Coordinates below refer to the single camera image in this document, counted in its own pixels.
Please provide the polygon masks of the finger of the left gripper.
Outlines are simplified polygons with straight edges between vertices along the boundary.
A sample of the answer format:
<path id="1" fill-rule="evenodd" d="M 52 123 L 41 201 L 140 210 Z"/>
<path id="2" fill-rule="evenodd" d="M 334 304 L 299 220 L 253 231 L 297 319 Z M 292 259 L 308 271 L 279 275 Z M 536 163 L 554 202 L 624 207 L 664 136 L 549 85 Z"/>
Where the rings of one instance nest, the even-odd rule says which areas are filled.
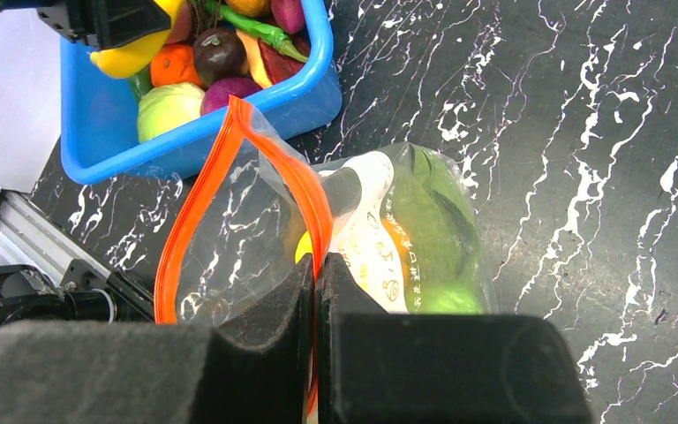
<path id="1" fill-rule="evenodd" d="M 147 0 L 50 1 L 38 17 L 66 40 L 96 49 L 114 49 L 166 31 L 172 17 Z"/>

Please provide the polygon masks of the clear zip top bag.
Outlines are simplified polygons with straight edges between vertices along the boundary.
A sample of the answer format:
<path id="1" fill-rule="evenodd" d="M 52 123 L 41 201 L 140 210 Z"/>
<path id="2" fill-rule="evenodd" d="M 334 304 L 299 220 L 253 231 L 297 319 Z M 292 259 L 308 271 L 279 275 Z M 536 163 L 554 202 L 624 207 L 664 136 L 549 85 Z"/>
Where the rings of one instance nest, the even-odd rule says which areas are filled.
<path id="1" fill-rule="evenodd" d="M 272 291 L 306 256 L 316 277 L 326 256 L 337 254 L 330 251 L 332 239 L 344 228 L 382 218 L 396 222 L 389 212 L 395 170 L 388 149 L 404 143 L 311 165 L 252 104 L 231 97 L 163 248 L 154 283 L 155 321 L 226 322 Z M 451 160 L 471 205 L 463 172 Z M 476 295 L 486 314 L 496 304 L 479 239 Z M 396 304 L 363 291 L 386 312 L 415 314 L 410 283 Z"/>

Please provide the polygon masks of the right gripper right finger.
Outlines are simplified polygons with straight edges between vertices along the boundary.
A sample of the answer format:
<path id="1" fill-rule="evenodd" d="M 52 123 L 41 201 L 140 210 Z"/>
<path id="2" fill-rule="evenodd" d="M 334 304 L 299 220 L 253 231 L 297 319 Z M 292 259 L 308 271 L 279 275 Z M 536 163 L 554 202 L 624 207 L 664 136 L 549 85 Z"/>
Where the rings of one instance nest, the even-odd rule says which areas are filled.
<path id="1" fill-rule="evenodd" d="M 576 364 L 550 322 L 390 314 L 339 254 L 317 283 L 321 423 L 589 423 Z"/>

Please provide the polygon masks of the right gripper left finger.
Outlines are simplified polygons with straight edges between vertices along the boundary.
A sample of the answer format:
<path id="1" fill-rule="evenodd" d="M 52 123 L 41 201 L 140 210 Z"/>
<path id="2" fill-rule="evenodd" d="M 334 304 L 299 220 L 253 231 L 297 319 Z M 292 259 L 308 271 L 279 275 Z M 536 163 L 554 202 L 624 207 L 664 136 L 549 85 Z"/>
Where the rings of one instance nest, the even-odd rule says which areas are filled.
<path id="1" fill-rule="evenodd" d="M 300 423 L 313 260 L 219 327 L 22 321 L 0 329 L 0 423 Z"/>

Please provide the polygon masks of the green custard apple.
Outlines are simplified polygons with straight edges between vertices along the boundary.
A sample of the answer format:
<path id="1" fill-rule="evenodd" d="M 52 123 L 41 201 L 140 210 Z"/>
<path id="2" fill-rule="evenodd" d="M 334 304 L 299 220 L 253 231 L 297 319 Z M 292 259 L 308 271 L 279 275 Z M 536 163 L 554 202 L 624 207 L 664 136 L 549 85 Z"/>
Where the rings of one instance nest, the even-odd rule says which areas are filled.
<path id="1" fill-rule="evenodd" d="M 483 314 L 482 300 L 465 287 L 423 286 L 421 293 L 413 293 L 410 311 L 416 314 Z"/>

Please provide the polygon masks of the green leaf vegetable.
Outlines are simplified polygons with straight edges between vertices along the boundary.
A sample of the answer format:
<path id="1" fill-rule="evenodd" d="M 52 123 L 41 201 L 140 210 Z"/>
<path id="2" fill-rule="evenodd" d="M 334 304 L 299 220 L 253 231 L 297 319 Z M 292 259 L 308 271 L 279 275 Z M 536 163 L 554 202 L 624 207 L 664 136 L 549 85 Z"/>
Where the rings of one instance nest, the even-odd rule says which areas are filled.
<path id="1" fill-rule="evenodd" d="M 389 212 L 405 232 L 411 292 L 475 295 L 482 248 L 468 194 L 451 159 L 410 143 L 388 149 L 395 170 Z"/>

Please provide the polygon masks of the yellow bell pepper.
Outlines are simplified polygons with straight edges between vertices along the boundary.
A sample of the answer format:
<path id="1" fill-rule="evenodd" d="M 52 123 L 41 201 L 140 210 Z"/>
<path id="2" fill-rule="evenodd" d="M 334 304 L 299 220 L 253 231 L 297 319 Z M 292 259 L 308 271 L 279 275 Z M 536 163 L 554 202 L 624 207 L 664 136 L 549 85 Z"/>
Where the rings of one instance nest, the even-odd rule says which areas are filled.
<path id="1" fill-rule="evenodd" d="M 330 251 L 343 257 L 355 282 L 374 297 L 399 303 L 411 280 L 403 228 L 382 218 L 354 223 L 332 239 Z"/>

